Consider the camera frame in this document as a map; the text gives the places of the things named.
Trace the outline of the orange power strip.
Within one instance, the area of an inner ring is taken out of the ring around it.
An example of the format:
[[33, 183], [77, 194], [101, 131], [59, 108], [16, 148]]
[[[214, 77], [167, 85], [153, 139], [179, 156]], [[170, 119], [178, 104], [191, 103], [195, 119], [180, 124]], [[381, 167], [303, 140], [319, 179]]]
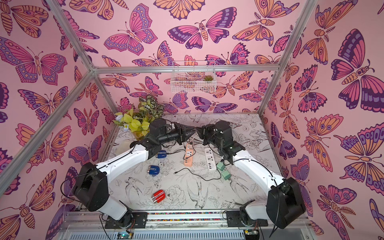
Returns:
[[193, 155], [194, 155], [195, 151], [187, 151], [185, 152], [185, 156], [184, 156], [184, 165], [185, 167], [187, 168], [190, 168], [192, 167], [193, 165]]

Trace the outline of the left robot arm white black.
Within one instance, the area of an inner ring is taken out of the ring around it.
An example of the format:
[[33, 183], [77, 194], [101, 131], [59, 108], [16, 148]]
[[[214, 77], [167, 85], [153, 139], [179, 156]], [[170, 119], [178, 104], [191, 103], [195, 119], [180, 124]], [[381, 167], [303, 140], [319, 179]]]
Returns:
[[101, 212], [116, 221], [119, 228], [132, 226], [132, 210], [109, 193], [109, 184], [119, 175], [154, 157], [163, 144], [186, 142], [195, 132], [195, 127], [165, 119], [156, 119], [149, 126], [150, 132], [126, 152], [98, 164], [87, 163], [82, 166], [73, 195], [90, 212]]

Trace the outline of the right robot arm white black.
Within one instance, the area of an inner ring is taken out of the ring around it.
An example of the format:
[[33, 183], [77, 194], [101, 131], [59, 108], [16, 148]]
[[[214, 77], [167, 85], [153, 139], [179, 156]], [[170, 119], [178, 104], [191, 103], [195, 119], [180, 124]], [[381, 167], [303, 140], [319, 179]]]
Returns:
[[246, 173], [267, 195], [263, 204], [249, 201], [240, 207], [244, 225], [270, 220], [276, 228], [284, 229], [306, 212], [298, 182], [274, 173], [257, 161], [244, 146], [234, 140], [229, 122], [219, 121], [198, 127], [196, 131], [204, 145], [217, 148], [224, 161]]

